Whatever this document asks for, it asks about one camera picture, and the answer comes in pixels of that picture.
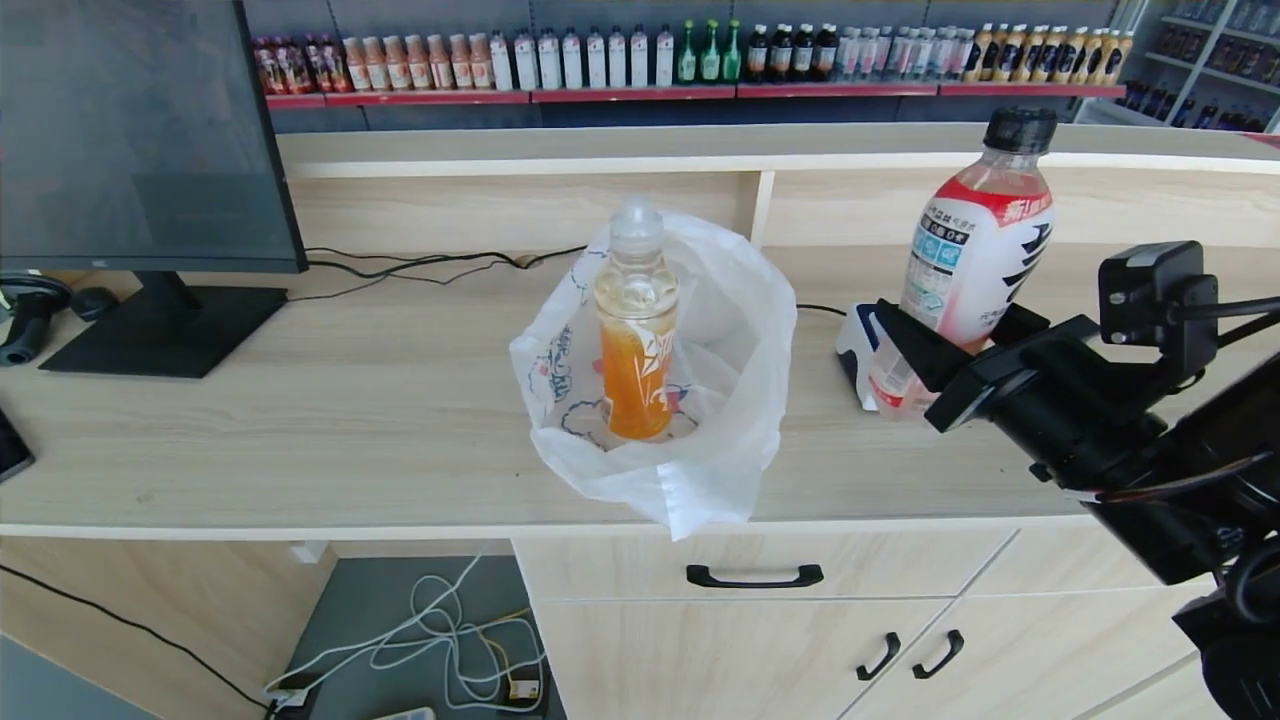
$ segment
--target white cable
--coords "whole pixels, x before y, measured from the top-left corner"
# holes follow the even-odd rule
[[[462,585],[462,582],[471,573],[471,570],[480,561],[480,557],[484,556],[485,550],[488,550],[488,544],[485,547],[481,547],[480,552],[477,552],[475,555],[475,557],[471,559],[471,562],[468,562],[467,566],[463,568],[462,573],[458,574],[458,579],[457,580],[449,582],[445,578],[442,578],[440,575],[422,575],[421,578],[419,578],[417,582],[413,583],[413,588],[410,591],[410,596],[408,596],[408,609],[410,609],[410,618],[408,618],[408,620],[404,620],[403,623],[396,625],[390,630],[388,630],[388,632],[385,632],[385,633],[383,633],[383,634],[380,634],[378,637],[370,638],[370,639],[367,639],[365,642],[329,648],[326,651],[316,655],[315,657],[312,657],[310,661],[307,661],[306,664],[303,664],[301,667],[296,667],[293,670],[289,670],[288,673],[285,673],[285,674],[280,675],[279,678],[271,680],[270,683],[266,684],[266,687],[262,689],[262,692],[266,693],[268,697],[275,698],[276,703],[279,706],[279,705],[283,705],[284,702],[288,702],[289,700],[292,700],[292,698],[294,698],[294,697],[297,697],[300,694],[305,694],[307,692],[311,692],[317,685],[320,685],[320,683],[323,683],[323,682],[328,680],[330,676],[333,676],[334,673],[337,673],[338,670],[342,670],[343,667],[346,667],[348,662],[351,662],[352,660],[360,657],[361,655],[365,655],[366,652],[371,653],[370,657],[369,657],[369,666],[370,667],[372,667],[374,670],[389,670],[392,667],[397,667],[399,665],[403,665],[403,664],[408,662],[410,660],[413,660],[415,657],[417,657],[420,655],[430,651],[431,648],[434,648],[436,646],[443,644],[443,646],[445,646],[445,656],[444,656],[445,657],[445,664],[444,664],[444,702],[445,702],[445,705],[451,710],[466,710],[466,708],[475,707],[475,708],[488,708],[488,710],[503,710],[503,711],[507,711],[507,712],[530,712],[530,711],[532,711],[536,707],[538,703],[535,703],[535,707],[527,707],[527,708],[509,707],[509,706],[494,703],[493,701],[498,697],[498,693],[499,693],[499,691],[502,688],[502,683],[495,684],[493,687],[493,691],[489,692],[489,693],[486,693],[486,694],[480,694],[480,693],[477,693],[476,691],[474,691],[471,688],[472,684],[493,683],[494,680],[498,680],[499,678],[502,678],[503,675],[507,675],[512,670],[518,670],[521,667],[529,667],[531,665],[536,665],[538,666],[538,687],[539,687],[539,692],[541,692],[541,693],[548,692],[547,682],[545,682],[545,678],[543,676],[543,660],[547,657],[547,651],[545,650],[540,650],[538,632],[534,630],[532,623],[530,623],[529,620],[526,620],[524,618],[504,618],[504,619],[500,619],[500,620],[493,620],[493,621],[484,623],[484,624],[480,624],[480,625],[476,625],[474,623],[463,623],[462,621],[462,616],[463,616],[463,612],[462,612],[462,598],[458,597],[457,591],[458,591],[458,587]],[[436,596],[435,600],[433,600],[430,603],[428,603],[426,607],[419,610],[416,607],[417,591],[422,585],[422,583],[425,583],[428,580],[435,580],[435,582],[442,583],[444,585],[444,591],[439,596]],[[457,619],[454,619],[452,615],[449,615],[449,612],[447,610],[444,610],[443,607],[439,607],[439,605],[444,601],[444,598],[445,597],[451,597],[451,596],[453,597],[453,605],[457,607]],[[438,629],[434,629],[430,625],[428,625],[426,621],[425,621],[425,619],[428,616],[430,616],[430,615],[440,615],[444,619],[444,623],[448,625],[448,630],[438,630]],[[530,637],[530,639],[534,643],[534,648],[539,651],[538,652],[538,657],[535,657],[532,660],[529,660],[529,661],[525,661],[525,662],[517,662],[515,665],[509,665],[507,667],[503,667],[502,664],[498,661],[498,656],[494,653],[493,647],[489,643],[483,643],[485,651],[489,653],[489,660],[493,664],[494,673],[492,673],[490,675],[480,676],[480,678],[472,678],[470,675],[465,675],[462,673],[462,666],[461,666],[461,655],[462,655],[461,638],[463,635],[483,633],[484,630],[488,630],[490,628],[497,628],[497,626],[508,625],[508,624],[521,624],[521,625],[525,626],[525,629],[529,630],[529,637]],[[413,639],[413,641],[392,642],[392,639],[396,637],[397,633],[399,633],[401,630],[412,628],[412,626],[420,628],[421,630],[424,630],[425,633],[428,633],[429,637],[421,638],[421,639]],[[379,662],[379,660],[378,660],[378,653],[379,652],[388,651],[388,650],[408,650],[408,648],[416,648],[416,650],[413,650],[413,652],[410,652],[408,655],[406,655],[403,657],[399,657],[397,660],[393,660],[393,661]],[[292,678],[293,675],[297,675],[298,673],[302,673],[302,671],[310,669],[316,662],[320,662],[320,660],[330,656],[330,655],[338,653],[338,652],[349,652],[351,655],[348,655],[347,657],[344,657],[342,660],[342,662],[339,662],[338,665],[330,667],[323,675],[320,675],[319,678],[316,678],[315,680],[312,680],[305,688],[301,688],[301,689],[288,689],[288,691],[278,689],[278,685],[282,682]],[[453,670],[452,678],[457,678],[458,684],[462,685],[463,692],[466,692],[471,697],[471,702],[454,703],[453,698],[449,697],[449,684],[451,684],[451,679],[452,679],[451,675],[449,675],[449,669],[451,667]]]

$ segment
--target orange drink bottle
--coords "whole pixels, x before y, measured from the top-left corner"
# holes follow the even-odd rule
[[[667,368],[680,282],[662,256],[662,215],[630,199],[609,223],[609,259],[593,286],[609,432],[644,441],[671,423]]]

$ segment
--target gray floor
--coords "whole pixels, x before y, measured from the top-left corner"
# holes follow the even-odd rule
[[[0,717],[4,720],[155,720],[40,657],[0,638]]]
[[[316,653],[335,646],[352,644],[379,635],[410,618],[408,594],[421,575],[436,574],[453,579],[466,568],[468,557],[343,560],[334,569],[320,602],[316,605],[289,667],[311,660]],[[419,609],[443,589],[439,583],[424,583],[419,592]],[[529,600],[520,569],[513,557],[484,557],[463,582],[458,593],[465,610],[463,621],[485,623],[527,607]],[[433,623],[433,628],[443,628]],[[419,630],[404,630],[397,639],[424,637]],[[534,657],[535,650],[527,633],[517,626],[498,628],[489,633],[500,643],[512,662]],[[330,656],[317,664],[320,671],[333,667],[343,655]],[[396,659],[388,653],[381,661]],[[492,671],[489,656],[479,639],[462,643],[462,670],[472,675]],[[392,670],[372,670],[369,655],[353,660],[325,680],[311,720],[367,720],[420,706],[430,706],[439,720],[494,720],[493,710],[451,711],[444,703],[445,648],[426,653]],[[454,703],[467,697],[454,683],[449,689]],[[548,720],[563,720],[559,701],[552,696]]]

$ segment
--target orange liquid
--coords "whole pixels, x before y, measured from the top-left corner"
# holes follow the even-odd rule
[[[669,338],[673,320],[675,313],[671,313],[669,319],[640,323],[666,325]],[[671,423],[667,402],[669,340],[667,343],[649,342],[648,348],[645,345],[640,334],[618,320],[605,320],[600,325],[600,370],[609,432],[626,439],[649,439]]]

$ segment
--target black handle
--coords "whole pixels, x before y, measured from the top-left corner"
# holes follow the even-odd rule
[[[735,583],[731,580],[717,580],[712,577],[712,569],[705,565],[689,565],[685,568],[685,579],[700,588],[731,588],[746,591],[765,591],[782,588],[806,588],[822,582],[822,568],[818,565],[801,565],[796,568],[796,579],[782,580],[781,583]]]
[[[915,675],[916,680],[928,680],[929,678],[937,675],[938,671],[947,666],[947,662],[951,662],[951,660],[960,655],[960,651],[964,650],[964,635],[960,634],[960,630],[948,632],[947,642],[951,643],[951,648],[947,650],[947,656],[933,666],[933,670],[925,670],[924,665],[920,665],[919,662],[911,667],[911,674]]]
[[[884,657],[876,665],[876,667],[868,670],[865,665],[858,666],[859,680],[865,683],[872,678],[874,678],[876,675],[879,675],[879,671],[883,670],[886,665],[888,665],[888,661],[897,657],[897,651],[902,650],[902,641],[897,639],[897,633],[888,633],[884,635],[884,646],[887,648],[884,651]]]
[[[26,292],[13,301],[9,337],[0,345],[0,368],[26,365],[40,355],[49,337],[49,323],[60,310],[51,295]]]

